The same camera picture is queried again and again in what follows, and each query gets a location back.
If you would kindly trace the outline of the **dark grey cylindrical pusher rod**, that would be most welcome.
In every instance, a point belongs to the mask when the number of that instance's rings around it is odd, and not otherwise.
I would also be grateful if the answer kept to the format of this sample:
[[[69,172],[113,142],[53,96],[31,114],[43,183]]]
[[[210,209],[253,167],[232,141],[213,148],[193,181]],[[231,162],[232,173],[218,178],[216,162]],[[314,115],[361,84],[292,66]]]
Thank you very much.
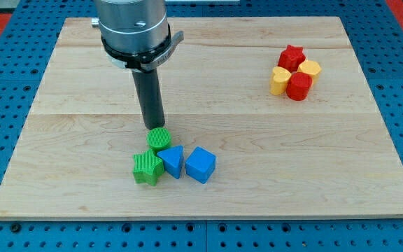
[[[132,76],[139,98],[144,125],[152,130],[165,125],[164,109],[157,70],[142,72],[133,70]]]

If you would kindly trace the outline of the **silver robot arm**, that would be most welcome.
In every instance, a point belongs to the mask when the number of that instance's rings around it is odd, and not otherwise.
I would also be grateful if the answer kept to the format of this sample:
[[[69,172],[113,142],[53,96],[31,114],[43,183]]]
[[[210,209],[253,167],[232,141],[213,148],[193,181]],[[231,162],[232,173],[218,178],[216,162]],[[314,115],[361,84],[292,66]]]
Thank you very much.
[[[165,125],[157,68],[184,33],[171,32],[164,0],[94,0],[101,42],[110,61],[132,72],[144,125]]]

